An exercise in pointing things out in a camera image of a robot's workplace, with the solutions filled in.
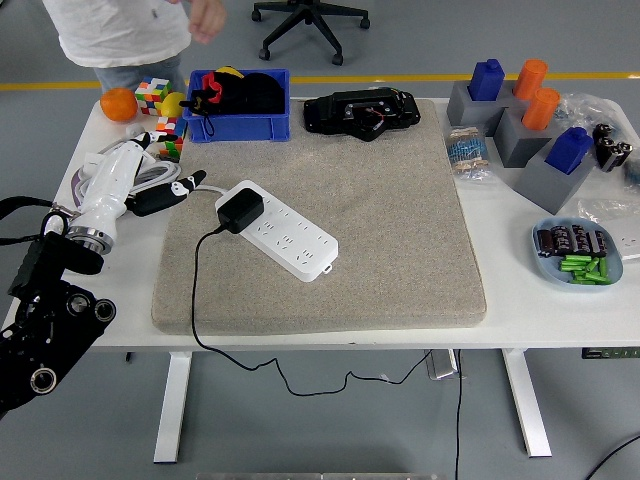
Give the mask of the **person's left hand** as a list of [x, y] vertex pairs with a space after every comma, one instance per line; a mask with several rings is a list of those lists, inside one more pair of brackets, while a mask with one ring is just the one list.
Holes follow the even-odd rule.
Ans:
[[189, 31], [202, 44], [211, 42], [223, 29], [227, 12], [220, 0], [192, 0]]

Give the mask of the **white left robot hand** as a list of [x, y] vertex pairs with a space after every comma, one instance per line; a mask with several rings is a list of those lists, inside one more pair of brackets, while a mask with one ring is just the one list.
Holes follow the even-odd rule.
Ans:
[[[126, 200], [146, 148], [152, 143], [175, 138], [157, 131], [144, 132], [107, 155], [89, 183], [79, 216], [70, 223], [68, 236], [83, 241], [94, 238], [114, 242], [116, 220], [128, 209]], [[205, 177], [206, 172], [198, 170], [184, 179], [144, 190], [135, 196], [131, 211], [143, 217], [171, 208], [185, 200]]]

